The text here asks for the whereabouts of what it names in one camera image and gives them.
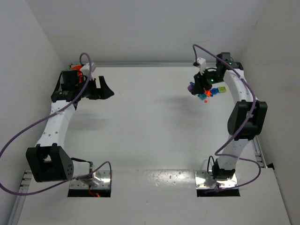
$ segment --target white wall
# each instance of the white wall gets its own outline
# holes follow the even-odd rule
[[[62,64],[25,0],[0,7],[0,145],[46,116]],[[27,167],[25,152],[43,125],[23,134],[0,160],[0,181],[17,191]],[[8,222],[15,197],[0,190],[0,225]]]
[[[96,62],[191,62],[195,43],[239,57],[267,2],[26,1],[64,63],[84,51]]]
[[[300,224],[300,1],[270,0],[243,51],[247,80],[268,112],[260,136],[292,224]]]

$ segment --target metal plate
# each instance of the metal plate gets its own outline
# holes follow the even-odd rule
[[[207,190],[214,188],[232,188],[238,185],[236,175],[231,180],[214,180],[206,171],[195,171],[195,181],[197,190]]]
[[[96,178],[91,182],[91,190],[109,190],[110,189],[110,171],[101,170],[96,172]],[[70,190],[89,189],[89,185],[81,180],[70,181]]]

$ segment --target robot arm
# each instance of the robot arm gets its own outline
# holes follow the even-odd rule
[[[74,175],[74,163],[64,151],[64,141],[72,115],[81,98],[107,99],[114,92],[107,86],[104,77],[100,76],[100,86],[96,87],[96,79],[87,77],[89,64],[80,69],[62,71],[56,88],[51,95],[51,112],[57,113],[48,119],[44,132],[33,148],[28,148],[26,158],[36,182],[71,180]],[[68,105],[88,82],[82,95],[64,111],[60,109]]]
[[[224,81],[232,94],[235,107],[229,117],[227,129],[229,138],[236,132],[245,120],[253,103],[252,95],[241,79],[245,79],[243,67],[238,62],[231,61],[230,53],[223,52],[218,55],[223,60],[228,61],[234,69],[240,74],[238,78],[232,70],[217,61],[215,71],[206,70],[206,61],[202,58],[197,59],[196,65],[200,67],[200,72],[194,76],[195,85],[191,90],[192,94],[202,94],[209,90],[213,83]],[[256,136],[259,135],[264,118],[267,112],[267,104],[257,101],[255,110],[245,127],[223,150],[223,154],[234,155],[236,157],[219,156],[213,165],[213,179],[227,180],[231,179],[235,173],[236,163],[244,150],[245,146]]]

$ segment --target white table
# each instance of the white table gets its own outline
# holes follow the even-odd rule
[[[97,68],[94,76],[104,75],[115,96],[79,103],[65,150],[96,165],[111,161],[111,198],[67,198],[66,183],[26,197],[18,225],[289,224],[272,169],[240,188],[240,197],[196,196],[193,170],[205,168],[227,140],[233,109],[228,89],[208,103],[192,96],[187,86],[196,73],[194,67]],[[252,143],[242,157],[255,159]],[[257,171],[239,161],[238,182]],[[29,191],[48,185],[32,181]]]

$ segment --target green block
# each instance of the green block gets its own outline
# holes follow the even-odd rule
[[[218,87],[217,88],[220,93],[225,93],[226,92],[226,87]]]

